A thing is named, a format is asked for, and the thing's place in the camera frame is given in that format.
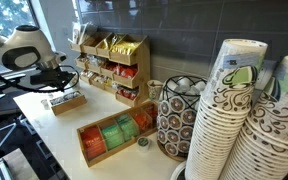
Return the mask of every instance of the wooden shelf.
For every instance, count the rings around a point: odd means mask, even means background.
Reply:
[[[111,93],[115,93],[115,98],[131,107],[140,105],[142,102],[148,99],[148,88],[147,82],[150,80],[150,50],[149,50],[149,40],[147,36],[134,35],[134,34],[125,34],[117,44],[122,41],[126,42],[136,42],[138,43],[137,48],[135,48],[129,55],[121,54],[117,52],[112,52],[108,49],[103,49],[103,44],[105,39],[111,40],[113,38],[113,33],[107,32],[98,32],[95,37],[91,37],[91,40],[87,40],[81,46],[71,44],[72,50],[80,51],[81,53],[92,54],[100,57],[108,58],[109,61],[115,62],[118,64],[123,64],[126,66],[137,65],[138,72],[131,79],[118,76],[114,74],[113,71],[105,69],[103,67],[97,67],[89,62],[81,63],[76,62],[76,65],[82,69],[87,69],[92,72],[98,73],[100,75],[107,76],[118,84],[125,86],[130,89],[138,88],[139,93],[134,100],[127,99],[119,94],[116,94],[115,90],[112,90],[110,87],[104,85],[99,85],[92,82],[91,84],[99,87],[103,90],[106,90]]]

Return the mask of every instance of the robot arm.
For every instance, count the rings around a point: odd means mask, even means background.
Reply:
[[[64,90],[74,76],[61,70],[64,53],[53,52],[44,33],[35,26],[18,26],[11,37],[0,36],[0,64],[11,70],[36,65],[38,74],[30,77],[32,85],[43,84]]]

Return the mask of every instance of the cable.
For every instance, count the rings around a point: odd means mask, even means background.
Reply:
[[[68,66],[68,65],[63,65],[63,66],[60,66],[60,67],[70,67],[72,68],[73,70],[75,70],[72,66]],[[3,78],[1,75],[0,75],[0,81],[5,83],[6,85],[8,86],[12,86],[12,87],[15,87],[17,89],[21,89],[21,90],[24,90],[24,91],[29,91],[29,92],[35,92],[35,93],[53,93],[53,92],[57,92],[57,91],[65,91],[67,89],[70,89],[71,87],[69,88],[57,88],[57,89],[51,89],[51,90],[39,90],[39,89],[33,89],[33,88],[28,88],[28,87],[25,87],[25,86],[22,86],[22,85],[19,85],[17,83],[14,83],[12,81],[9,81],[9,80],[6,80],[5,78]]]

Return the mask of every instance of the small cup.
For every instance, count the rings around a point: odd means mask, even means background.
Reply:
[[[178,87],[178,84],[176,84],[173,80],[169,80],[166,84],[166,86],[171,89],[172,91],[175,90],[176,87]]]
[[[50,107],[49,107],[48,102],[47,102],[46,99],[43,99],[43,100],[41,101],[41,103],[43,104],[45,110],[50,109]]]
[[[197,90],[199,90],[200,92],[201,92],[201,91],[204,91],[205,86],[206,86],[206,84],[205,84],[204,81],[197,82],[197,83],[194,85],[194,87],[195,87]]]
[[[141,152],[147,152],[150,147],[151,141],[147,137],[140,137],[137,139],[138,149]]]
[[[179,84],[182,92],[187,92],[191,89],[191,80],[187,77],[180,77],[177,84]]]
[[[157,80],[150,80],[147,82],[149,98],[151,100],[158,100],[163,83]]]

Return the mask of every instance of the tree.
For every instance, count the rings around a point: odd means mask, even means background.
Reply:
[[[0,0],[0,35],[9,37],[23,24],[35,25],[27,0]]]

